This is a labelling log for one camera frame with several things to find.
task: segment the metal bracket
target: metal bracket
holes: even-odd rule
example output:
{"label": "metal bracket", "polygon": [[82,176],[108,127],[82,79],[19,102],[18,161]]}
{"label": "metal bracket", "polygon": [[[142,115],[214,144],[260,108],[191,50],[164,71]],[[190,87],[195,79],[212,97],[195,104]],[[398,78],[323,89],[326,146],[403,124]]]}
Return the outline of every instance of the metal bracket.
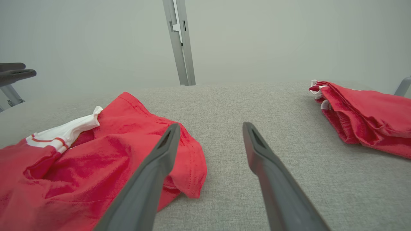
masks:
{"label": "metal bracket", "polygon": [[411,85],[411,76],[401,81],[394,95],[405,96],[405,93],[407,93],[408,89],[410,88],[410,85]]}
{"label": "metal bracket", "polygon": [[20,95],[17,93],[17,91],[14,89],[12,85],[6,85],[0,87],[0,90],[6,95],[7,102],[9,103],[10,107],[13,107],[15,105],[21,104],[24,102],[24,100],[20,97]]}

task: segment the metal frame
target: metal frame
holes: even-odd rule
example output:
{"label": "metal frame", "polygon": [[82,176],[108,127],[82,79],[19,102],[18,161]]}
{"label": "metal frame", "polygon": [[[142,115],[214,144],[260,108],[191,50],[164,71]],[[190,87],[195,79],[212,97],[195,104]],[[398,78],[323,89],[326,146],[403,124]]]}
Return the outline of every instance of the metal frame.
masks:
{"label": "metal frame", "polygon": [[[176,0],[177,11],[174,8],[173,0],[163,0],[163,5],[180,84],[196,85],[188,31],[187,13],[185,10],[185,0]],[[173,25],[177,24],[176,12],[178,12],[180,21],[182,42],[180,41],[179,32],[173,29]]]}
{"label": "metal frame", "polygon": [[10,107],[24,102],[24,100],[20,97],[20,95],[11,84],[0,87],[0,90],[6,95],[7,98],[9,98],[7,102],[9,103]]}
{"label": "metal frame", "polygon": [[185,68],[187,70],[187,78],[189,85],[196,85],[194,77],[193,56],[191,54],[190,35],[187,20],[187,11],[185,9],[185,0],[176,0],[178,19],[180,20],[180,32],[182,38],[182,49],[185,58]]}
{"label": "metal frame", "polygon": [[394,95],[405,96],[405,93],[407,93],[408,89],[410,88],[410,85],[411,85],[411,76],[401,81]]}

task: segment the white wall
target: white wall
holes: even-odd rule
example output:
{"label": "white wall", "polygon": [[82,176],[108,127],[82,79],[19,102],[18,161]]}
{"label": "white wall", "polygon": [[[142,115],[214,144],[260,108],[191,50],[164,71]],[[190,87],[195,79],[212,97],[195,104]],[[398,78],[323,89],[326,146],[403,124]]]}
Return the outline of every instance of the white wall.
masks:
{"label": "white wall", "polygon": [[160,0],[2,0],[0,62],[37,71],[26,101],[180,84]]}
{"label": "white wall", "polygon": [[187,0],[197,84],[411,75],[410,0]]}

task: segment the gray table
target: gray table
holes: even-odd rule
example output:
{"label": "gray table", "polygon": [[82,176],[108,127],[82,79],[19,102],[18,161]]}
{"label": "gray table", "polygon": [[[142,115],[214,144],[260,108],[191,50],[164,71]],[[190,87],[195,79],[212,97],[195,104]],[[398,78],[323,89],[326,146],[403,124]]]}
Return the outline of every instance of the gray table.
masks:
{"label": "gray table", "polygon": [[[343,143],[308,87],[309,81],[131,91],[151,113],[181,122],[202,145],[208,166],[200,199],[179,196],[157,214],[154,230],[269,229],[247,164],[244,121],[258,128],[332,230],[410,230],[411,161]],[[120,93],[16,105],[0,113],[0,147],[88,115]]]}

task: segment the red t-shirt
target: red t-shirt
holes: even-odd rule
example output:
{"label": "red t-shirt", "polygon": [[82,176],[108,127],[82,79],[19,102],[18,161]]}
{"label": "red t-shirt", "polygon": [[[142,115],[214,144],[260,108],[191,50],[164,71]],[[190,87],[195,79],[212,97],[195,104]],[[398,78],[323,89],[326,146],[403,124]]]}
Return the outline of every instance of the red t-shirt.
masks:
{"label": "red t-shirt", "polygon": [[[172,123],[125,92],[102,111],[1,149],[0,229],[92,230]],[[200,144],[180,128],[158,210],[181,192],[198,198],[206,179]]]}
{"label": "red t-shirt", "polygon": [[310,91],[346,143],[411,159],[411,99],[312,81]]}

